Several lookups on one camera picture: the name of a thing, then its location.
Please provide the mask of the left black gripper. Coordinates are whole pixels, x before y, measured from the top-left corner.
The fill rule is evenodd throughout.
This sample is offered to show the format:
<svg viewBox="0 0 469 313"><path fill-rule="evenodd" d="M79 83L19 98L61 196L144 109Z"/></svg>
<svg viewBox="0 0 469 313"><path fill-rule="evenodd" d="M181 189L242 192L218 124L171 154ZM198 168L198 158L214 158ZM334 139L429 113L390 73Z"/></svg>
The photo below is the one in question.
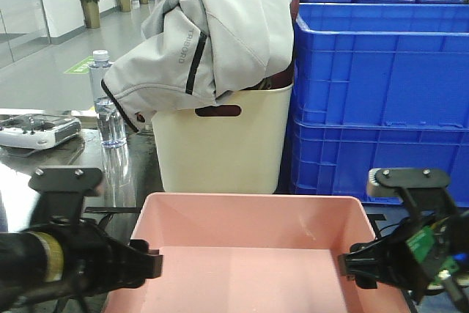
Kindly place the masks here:
<svg viewBox="0 0 469 313"><path fill-rule="evenodd" d="M60 224L1 234L2 309L122 288L127 260L130 288L161 277L163 255L147 241L132 239L129 247L93 222L69 225L78 224L84 198L98 196L102 181L103 172L94 167L42 167L34 172L28 186L39 199L29 223Z"/></svg>

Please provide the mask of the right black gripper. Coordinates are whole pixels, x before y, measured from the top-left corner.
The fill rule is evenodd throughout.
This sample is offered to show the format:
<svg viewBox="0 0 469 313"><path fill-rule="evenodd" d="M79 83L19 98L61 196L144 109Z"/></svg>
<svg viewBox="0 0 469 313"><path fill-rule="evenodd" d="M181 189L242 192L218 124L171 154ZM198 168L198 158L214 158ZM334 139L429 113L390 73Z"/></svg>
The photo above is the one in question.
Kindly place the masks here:
<svg viewBox="0 0 469 313"><path fill-rule="evenodd" d="M337 257L339 272L362 289L377 283L406 290L417 304L425 297L444 293L454 306L467 306L468 212L458 213L442 169L373 168L366 193L371 197L397 197L412 221L404 218L395 230L369 243L356 243Z"/></svg>

